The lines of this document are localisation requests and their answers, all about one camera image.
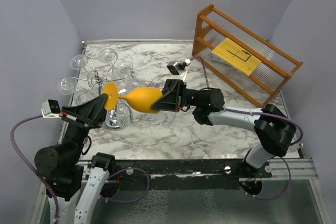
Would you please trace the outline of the yellow plastic wine glass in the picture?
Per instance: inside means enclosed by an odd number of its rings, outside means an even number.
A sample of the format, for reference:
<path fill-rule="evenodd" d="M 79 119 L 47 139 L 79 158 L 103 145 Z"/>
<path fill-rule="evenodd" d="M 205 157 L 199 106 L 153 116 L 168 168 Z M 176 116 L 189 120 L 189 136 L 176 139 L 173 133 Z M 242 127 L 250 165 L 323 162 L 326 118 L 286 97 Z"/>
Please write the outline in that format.
<path fill-rule="evenodd" d="M 158 111 L 152 110 L 150 106 L 162 95 L 160 89 L 153 87 L 139 87 L 126 95 L 120 95 L 117 86 L 112 82 L 103 87 L 102 93 L 108 95 L 104 105 L 106 110 L 112 110 L 117 105 L 117 101 L 121 99 L 138 112 L 153 114 L 158 113 Z"/>

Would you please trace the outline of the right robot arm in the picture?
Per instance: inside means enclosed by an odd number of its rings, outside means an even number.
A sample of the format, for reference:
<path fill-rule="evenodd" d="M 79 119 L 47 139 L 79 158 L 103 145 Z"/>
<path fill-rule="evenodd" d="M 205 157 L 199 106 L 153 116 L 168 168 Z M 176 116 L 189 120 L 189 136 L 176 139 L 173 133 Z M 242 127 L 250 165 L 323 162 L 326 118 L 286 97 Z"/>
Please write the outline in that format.
<path fill-rule="evenodd" d="M 182 80 L 168 79 L 162 96 L 151 104 L 159 111 L 177 112 L 194 107 L 192 115 L 201 125 L 227 125 L 256 133 L 259 144 L 250 149 L 241 163 L 246 177 L 254 177 L 271 158 L 286 155 L 297 127 L 275 106 L 239 109 L 225 106 L 220 89 L 189 89 Z"/>

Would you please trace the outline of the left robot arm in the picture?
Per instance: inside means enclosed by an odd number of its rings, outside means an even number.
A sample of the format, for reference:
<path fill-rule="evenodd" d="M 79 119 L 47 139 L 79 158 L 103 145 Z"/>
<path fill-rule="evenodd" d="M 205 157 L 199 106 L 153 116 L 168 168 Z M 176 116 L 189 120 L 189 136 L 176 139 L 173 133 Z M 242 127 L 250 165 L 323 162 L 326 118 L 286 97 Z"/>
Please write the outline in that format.
<path fill-rule="evenodd" d="M 41 104 L 44 118 L 60 118 L 68 123 L 62 142 L 40 149 L 34 158 L 37 175 L 50 185 L 49 194 L 58 202 L 50 204 L 59 223 L 90 223 L 98 196 L 107 179 L 116 172 L 113 155 L 97 153 L 91 160 L 91 169 L 84 190 L 81 190 L 84 167 L 78 165 L 83 154 L 84 141 L 89 131 L 102 127 L 106 118 L 107 94 L 78 106 L 60 107 L 58 101 L 47 100 Z"/>

